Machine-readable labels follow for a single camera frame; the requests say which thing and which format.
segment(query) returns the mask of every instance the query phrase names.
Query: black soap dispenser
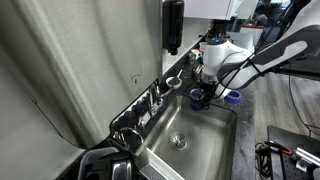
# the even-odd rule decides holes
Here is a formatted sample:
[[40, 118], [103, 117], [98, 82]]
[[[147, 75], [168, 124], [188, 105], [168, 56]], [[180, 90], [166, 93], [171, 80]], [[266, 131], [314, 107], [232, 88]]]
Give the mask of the black soap dispenser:
[[178, 54], [182, 41], [184, 1], [166, 0], [162, 3], [162, 42], [172, 56]]

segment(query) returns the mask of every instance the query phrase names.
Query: stainless steel sink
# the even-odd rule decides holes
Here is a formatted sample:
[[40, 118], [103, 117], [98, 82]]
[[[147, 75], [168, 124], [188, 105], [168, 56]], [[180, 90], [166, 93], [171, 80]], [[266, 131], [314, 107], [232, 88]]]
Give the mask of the stainless steel sink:
[[237, 115], [211, 106], [200, 112], [178, 96], [146, 138], [146, 147], [186, 180], [230, 179]]

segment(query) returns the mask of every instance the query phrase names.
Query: sink drain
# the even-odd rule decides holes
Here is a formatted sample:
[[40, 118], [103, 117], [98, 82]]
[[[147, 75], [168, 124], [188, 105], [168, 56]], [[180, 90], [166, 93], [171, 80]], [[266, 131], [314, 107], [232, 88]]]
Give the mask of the sink drain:
[[188, 146], [187, 138], [181, 133], [173, 133], [169, 138], [170, 146], [175, 150], [184, 150]]

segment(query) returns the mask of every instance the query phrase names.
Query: metal backsplash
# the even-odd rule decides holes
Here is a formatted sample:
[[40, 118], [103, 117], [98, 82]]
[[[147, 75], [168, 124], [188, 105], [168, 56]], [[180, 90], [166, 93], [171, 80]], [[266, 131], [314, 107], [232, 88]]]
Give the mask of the metal backsplash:
[[[81, 147], [105, 139], [110, 122], [161, 77], [160, 0], [12, 3], [33, 42], [14, 46], [20, 29], [8, 28], [1, 43]], [[32, 45], [40, 52], [34, 58]]]

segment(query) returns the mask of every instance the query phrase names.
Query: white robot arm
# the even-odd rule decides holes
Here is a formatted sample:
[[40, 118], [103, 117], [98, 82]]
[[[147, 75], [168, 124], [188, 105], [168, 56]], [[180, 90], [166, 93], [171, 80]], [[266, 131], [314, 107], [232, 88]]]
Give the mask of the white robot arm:
[[252, 54], [221, 38], [209, 42], [201, 77], [206, 84], [220, 82], [241, 89], [257, 77], [280, 66], [320, 53], [320, 1], [312, 0], [297, 15], [291, 27], [272, 46]]

